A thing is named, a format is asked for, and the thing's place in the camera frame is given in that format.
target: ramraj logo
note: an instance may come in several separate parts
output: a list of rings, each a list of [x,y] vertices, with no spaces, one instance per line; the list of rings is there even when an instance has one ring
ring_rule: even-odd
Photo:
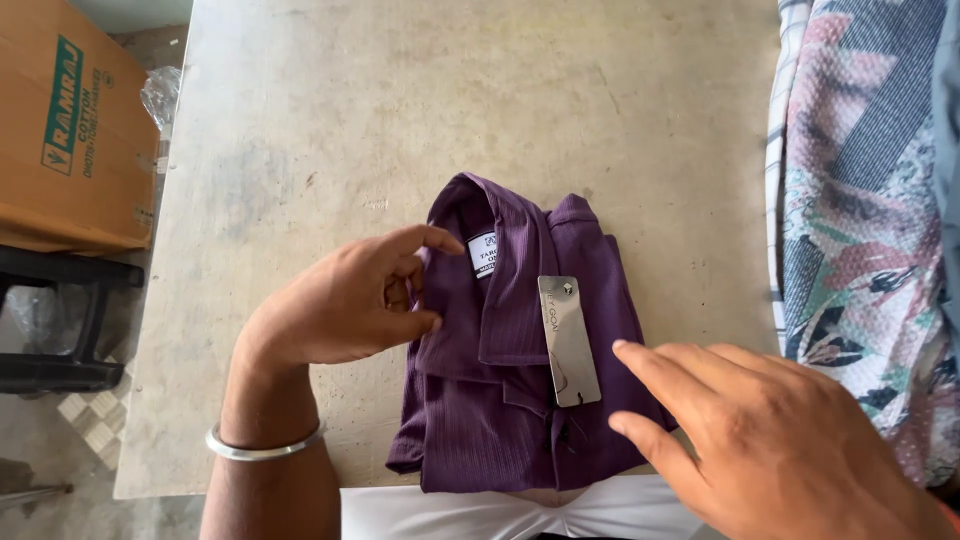
[[[70,176],[73,168],[73,146],[77,140],[77,119],[80,117],[80,78],[83,72],[84,51],[60,36],[40,163],[66,176]]]

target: purple shirt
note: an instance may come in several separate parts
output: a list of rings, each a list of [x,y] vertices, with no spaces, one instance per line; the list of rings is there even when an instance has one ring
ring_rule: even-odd
[[[387,467],[420,471],[424,492],[576,489],[646,462],[607,426],[617,410],[677,424],[611,352],[617,338],[642,342],[616,241],[587,201],[567,195],[555,210],[493,182],[457,175],[428,221],[461,241],[496,233],[493,273],[475,277],[470,256],[423,257],[423,303],[440,331],[407,349],[400,430]],[[537,276],[572,276],[603,399],[558,408],[540,314]]]

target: silver bangle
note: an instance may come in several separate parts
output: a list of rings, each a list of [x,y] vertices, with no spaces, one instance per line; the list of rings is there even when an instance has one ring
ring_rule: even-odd
[[[206,446],[217,455],[225,457],[226,459],[233,459],[234,461],[267,461],[269,459],[277,459],[278,457],[294,454],[319,443],[324,439],[325,431],[326,422],[321,420],[320,425],[317,426],[317,430],[299,443],[281,448],[272,448],[270,450],[243,450],[227,445],[224,441],[220,440],[220,423],[217,422],[213,425],[213,428],[210,428],[210,431],[206,433]]]

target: table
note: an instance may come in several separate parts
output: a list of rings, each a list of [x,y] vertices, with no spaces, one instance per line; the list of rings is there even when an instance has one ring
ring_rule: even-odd
[[[233,341],[337,245],[461,170],[587,198],[649,343],[776,351],[763,198],[770,0],[196,0],[118,498],[202,493]],[[383,467],[403,351],[316,368],[345,486]]]

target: white trousers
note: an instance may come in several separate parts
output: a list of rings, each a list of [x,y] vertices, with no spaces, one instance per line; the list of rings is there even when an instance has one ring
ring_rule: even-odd
[[[503,493],[423,493],[418,486],[341,489],[345,540],[688,540],[703,524],[657,475],[613,477],[559,508]]]

